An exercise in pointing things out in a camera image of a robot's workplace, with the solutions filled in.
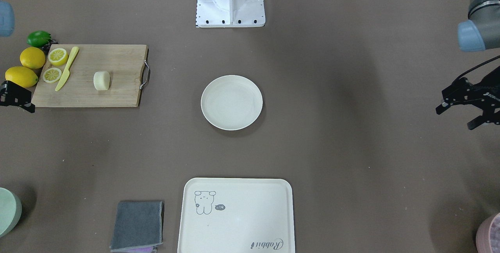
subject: lemon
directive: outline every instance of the lemon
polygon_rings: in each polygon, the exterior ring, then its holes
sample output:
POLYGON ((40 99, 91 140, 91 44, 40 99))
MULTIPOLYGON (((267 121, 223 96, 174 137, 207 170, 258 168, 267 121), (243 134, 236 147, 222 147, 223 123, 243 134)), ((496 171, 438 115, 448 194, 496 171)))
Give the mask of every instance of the lemon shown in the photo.
POLYGON ((5 80, 10 80, 21 87, 28 88, 38 82, 38 77, 29 68, 13 66, 5 72, 5 80))
POLYGON ((43 75, 41 77, 43 78, 44 82, 54 83, 54 82, 58 81, 59 78, 61 78, 61 75, 62 75, 62 72, 60 69, 49 68, 48 70, 45 71, 45 73, 43 73, 43 75))
POLYGON ((45 54, 42 50, 35 47, 28 47, 21 52, 19 56, 21 64, 27 68, 41 68, 45 63, 45 54))
POLYGON ((54 66, 62 66, 68 61, 68 53, 63 48, 56 48, 48 54, 48 61, 54 66))

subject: gray towel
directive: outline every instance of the gray towel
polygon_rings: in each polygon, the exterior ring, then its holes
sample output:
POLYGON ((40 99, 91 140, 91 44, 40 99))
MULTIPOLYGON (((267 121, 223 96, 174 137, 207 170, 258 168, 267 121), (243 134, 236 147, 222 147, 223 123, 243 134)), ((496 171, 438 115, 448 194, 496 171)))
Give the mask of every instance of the gray towel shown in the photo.
POLYGON ((111 252, 135 251, 141 248, 151 248, 151 251, 155 251, 156 246, 162 243, 162 208, 162 201, 118 203, 111 252))

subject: round plate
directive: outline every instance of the round plate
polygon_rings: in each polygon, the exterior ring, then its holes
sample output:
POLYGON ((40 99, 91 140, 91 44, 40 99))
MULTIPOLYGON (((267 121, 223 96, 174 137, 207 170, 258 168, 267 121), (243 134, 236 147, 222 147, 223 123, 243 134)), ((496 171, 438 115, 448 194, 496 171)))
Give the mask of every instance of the round plate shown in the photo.
POLYGON ((219 77, 202 94, 202 112, 207 121, 223 130, 239 130, 254 123, 262 111, 262 94, 248 78, 219 77))
POLYGON ((3 187, 0 187, 0 237, 9 233, 21 216, 21 201, 3 187))

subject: white tray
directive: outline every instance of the white tray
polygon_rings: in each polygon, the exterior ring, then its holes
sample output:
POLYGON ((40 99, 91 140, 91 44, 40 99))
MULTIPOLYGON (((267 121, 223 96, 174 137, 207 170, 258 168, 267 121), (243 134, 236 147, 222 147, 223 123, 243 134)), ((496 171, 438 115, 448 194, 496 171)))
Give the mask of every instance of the white tray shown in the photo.
POLYGON ((293 197, 281 179, 193 178, 178 253, 295 253, 293 197))

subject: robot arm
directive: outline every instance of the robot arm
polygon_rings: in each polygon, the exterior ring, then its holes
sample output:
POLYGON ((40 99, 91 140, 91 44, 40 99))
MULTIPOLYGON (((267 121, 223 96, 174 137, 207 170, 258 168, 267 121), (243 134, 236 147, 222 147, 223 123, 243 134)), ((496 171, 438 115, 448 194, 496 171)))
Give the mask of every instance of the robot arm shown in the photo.
POLYGON ((500 47, 500 0, 470 0, 468 18, 459 24, 458 29, 462 51, 500 47))

